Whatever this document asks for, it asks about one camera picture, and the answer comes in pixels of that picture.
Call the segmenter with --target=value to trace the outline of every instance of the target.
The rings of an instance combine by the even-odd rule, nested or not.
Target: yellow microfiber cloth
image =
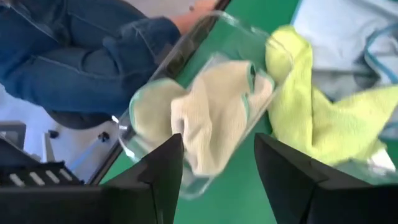
[[[347,159],[365,160],[384,147],[377,138],[398,104],[398,86],[362,91],[330,102],[314,87],[312,48],[292,26],[283,26],[272,37],[290,52],[292,73],[269,108],[275,137],[328,165]],[[280,82],[289,61],[269,47],[269,75]]]

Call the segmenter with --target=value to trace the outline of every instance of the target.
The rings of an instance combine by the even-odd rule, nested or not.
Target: clear plastic container
[[[398,173],[395,170],[363,161],[349,160],[338,164],[335,169],[371,185],[398,184]]]
[[[178,41],[150,81],[169,77],[188,88],[195,76],[202,70],[226,60],[250,60],[257,68],[266,71],[266,48],[274,48],[273,50],[278,51],[279,57],[285,57],[284,59],[287,61],[292,61],[291,56],[284,50],[283,46],[276,40],[272,40],[266,32],[245,24],[225,12],[212,12],[200,20],[187,35]],[[291,68],[292,63],[281,68],[281,71],[287,77]],[[258,118],[248,124],[249,131],[264,114],[283,82],[276,82],[275,84],[275,91],[262,106]],[[249,131],[242,135],[240,142],[245,139]],[[133,162],[139,161],[147,154],[148,150],[144,150],[144,148],[151,148],[134,132],[128,111],[119,119],[119,141]],[[180,196],[187,199],[200,196],[214,178],[196,177],[189,163],[185,161]]]

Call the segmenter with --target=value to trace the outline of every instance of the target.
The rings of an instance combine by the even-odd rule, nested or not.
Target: cream towel
[[[181,133],[193,173],[218,175],[248,125],[263,112],[273,88],[270,76],[248,61],[221,63],[199,74],[190,90],[170,79],[141,88],[130,107],[132,125],[153,148]]]

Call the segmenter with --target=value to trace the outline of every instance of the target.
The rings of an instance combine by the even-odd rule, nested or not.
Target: gray fabric
[[[292,23],[312,45],[313,83],[331,101],[398,84],[398,2],[303,0]],[[398,107],[381,137],[398,139]]]

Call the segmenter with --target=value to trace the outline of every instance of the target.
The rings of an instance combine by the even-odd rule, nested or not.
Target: blue jeans
[[[8,93],[47,110],[115,115],[180,38],[168,19],[118,0],[20,0],[0,7],[0,33]]]

